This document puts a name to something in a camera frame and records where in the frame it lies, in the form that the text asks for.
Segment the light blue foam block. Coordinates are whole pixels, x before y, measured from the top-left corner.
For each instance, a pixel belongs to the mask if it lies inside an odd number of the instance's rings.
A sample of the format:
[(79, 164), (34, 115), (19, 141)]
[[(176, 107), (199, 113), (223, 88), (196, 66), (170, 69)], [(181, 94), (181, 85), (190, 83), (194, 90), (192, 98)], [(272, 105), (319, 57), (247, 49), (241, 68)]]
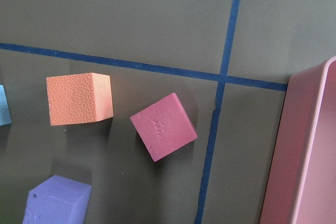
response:
[(7, 97), (3, 85), (0, 85), (0, 124), (8, 125), (12, 123)]

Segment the pink-red foam block right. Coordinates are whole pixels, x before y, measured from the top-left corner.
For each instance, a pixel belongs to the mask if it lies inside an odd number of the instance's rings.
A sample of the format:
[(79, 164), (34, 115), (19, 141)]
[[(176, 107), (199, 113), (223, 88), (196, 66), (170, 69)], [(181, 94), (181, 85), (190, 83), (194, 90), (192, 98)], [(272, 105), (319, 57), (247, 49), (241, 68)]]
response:
[(197, 139), (197, 133), (176, 93), (130, 117), (153, 161), (157, 162)]

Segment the orange foam block near pink tray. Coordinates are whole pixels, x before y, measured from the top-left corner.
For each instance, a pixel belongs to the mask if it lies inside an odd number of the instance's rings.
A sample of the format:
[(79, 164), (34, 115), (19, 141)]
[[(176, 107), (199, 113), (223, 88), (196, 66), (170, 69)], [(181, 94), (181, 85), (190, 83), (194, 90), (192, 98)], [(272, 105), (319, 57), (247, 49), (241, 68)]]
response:
[(99, 73), (46, 78), (50, 125), (83, 124), (113, 117), (111, 79)]

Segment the purple foam block near pink tray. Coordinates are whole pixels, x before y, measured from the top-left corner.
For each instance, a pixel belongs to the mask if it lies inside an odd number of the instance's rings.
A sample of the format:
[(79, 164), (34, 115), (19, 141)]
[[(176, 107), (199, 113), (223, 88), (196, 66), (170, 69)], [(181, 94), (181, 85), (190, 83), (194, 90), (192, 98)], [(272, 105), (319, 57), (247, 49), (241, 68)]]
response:
[(84, 223), (91, 189), (54, 175), (29, 191), (23, 223)]

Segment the pink plastic tray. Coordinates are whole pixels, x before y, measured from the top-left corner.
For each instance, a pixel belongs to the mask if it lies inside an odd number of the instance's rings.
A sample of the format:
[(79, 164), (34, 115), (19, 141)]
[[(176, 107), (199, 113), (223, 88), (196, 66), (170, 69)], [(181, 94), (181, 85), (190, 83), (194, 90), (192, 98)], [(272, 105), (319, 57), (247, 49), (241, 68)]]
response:
[(335, 58), (288, 82), (261, 223), (335, 223)]

